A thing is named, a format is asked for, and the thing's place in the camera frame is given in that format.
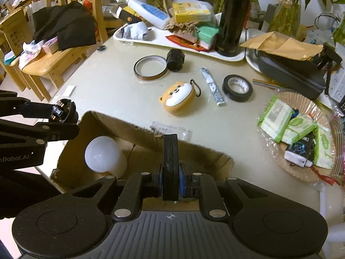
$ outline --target white light bulb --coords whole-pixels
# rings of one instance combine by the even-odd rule
[[[87,166],[96,172],[109,171],[117,179],[127,169],[127,159],[116,142],[109,136],[99,136],[92,140],[85,150]]]

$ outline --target orange dog face case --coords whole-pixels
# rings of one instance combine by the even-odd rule
[[[171,114],[178,114],[185,110],[194,101],[195,97],[199,97],[201,91],[197,95],[193,83],[196,85],[194,80],[190,80],[189,83],[176,82],[168,88],[159,99],[165,110]]]

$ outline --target green snack package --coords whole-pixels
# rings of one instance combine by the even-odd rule
[[[280,142],[292,113],[292,108],[274,95],[260,116],[258,126],[276,142]]]
[[[324,169],[333,168],[332,152],[331,152],[331,131],[324,126],[317,124],[314,130],[316,145],[314,164]]]
[[[292,145],[301,140],[316,127],[316,123],[306,114],[299,114],[289,121],[287,128],[282,136],[282,141]]]

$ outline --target tiled floor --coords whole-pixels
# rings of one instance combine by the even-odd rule
[[[88,51],[86,52],[86,55],[87,56],[91,55],[95,51],[97,46],[98,45],[94,45],[90,47]],[[66,70],[66,72],[63,74],[63,79],[66,81],[82,63],[83,63],[83,60],[80,60],[78,63],[69,67]],[[57,92],[57,89],[53,86],[50,80],[42,78],[42,82],[44,86],[46,87],[46,89],[49,91],[51,96],[53,96]],[[33,102],[40,102],[32,90],[25,89],[23,92],[19,91],[15,83],[12,81],[12,79],[8,75],[5,77],[4,81],[1,83],[0,89],[17,92],[18,97],[24,97],[24,98],[30,99]],[[32,118],[23,118],[21,115],[14,115],[14,116],[2,117],[2,118],[6,120],[18,122],[18,123],[29,124],[29,125],[33,125],[36,121],[36,119],[32,119]],[[39,174],[38,171],[33,167],[28,168],[28,169],[23,169],[23,171]],[[11,253],[13,258],[16,259],[16,258],[19,258],[21,254],[17,248],[16,243],[14,242],[14,239],[11,233],[13,220],[14,218],[0,220],[0,240],[4,243],[4,245],[6,246],[8,251]]]

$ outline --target white table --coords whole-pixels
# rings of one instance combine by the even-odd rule
[[[192,131],[191,143],[226,153],[234,159],[232,176],[319,210],[319,193],[312,185],[293,178],[276,164],[256,126],[273,91],[255,85],[248,102],[226,99],[227,105],[218,107],[199,71],[200,67],[207,67],[219,87],[229,74],[241,75],[249,81],[262,79],[262,75],[245,61],[229,63],[185,52],[181,72],[168,72],[163,78],[148,82],[136,78],[134,63],[147,55],[166,57],[168,48],[124,45],[113,38],[105,45],[106,50],[90,56],[51,102],[60,99],[68,85],[75,85],[70,98],[76,103],[80,118],[86,111],[93,110],[146,129],[153,121],[187,128]],[[195,99],[186,116],[175,117],[167,113],[158,98],[175,82],[188,82],[192,78],[201,87],[201,97]],[[48,143],[44,164],[38,167],[44,176],[50,176],[62,149],[61,142]],[[341,217],[343,199],[340,188],[326,185],[326,192],[327,206],[332,206],[327,215],[330,219]]]

